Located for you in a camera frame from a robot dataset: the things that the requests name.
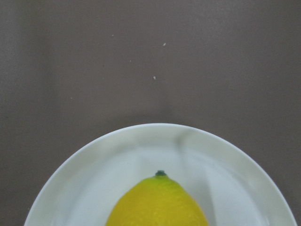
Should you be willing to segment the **yellow lemon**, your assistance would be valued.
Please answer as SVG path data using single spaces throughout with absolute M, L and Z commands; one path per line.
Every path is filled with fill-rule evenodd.
M 188 192 L 159 170 L 127 191 L 112 209 L 108 226 L 207 226 Z

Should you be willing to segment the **white round plate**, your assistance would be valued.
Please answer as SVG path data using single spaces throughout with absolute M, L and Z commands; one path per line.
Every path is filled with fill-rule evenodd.
M 285 198 L 247 154 L 208 132 L 176 124 L 116 130 L 66 160 L 43 186 L 27 226 L 103 226 L 118 199 L 163 170 L 212 226 L 294 226 Z

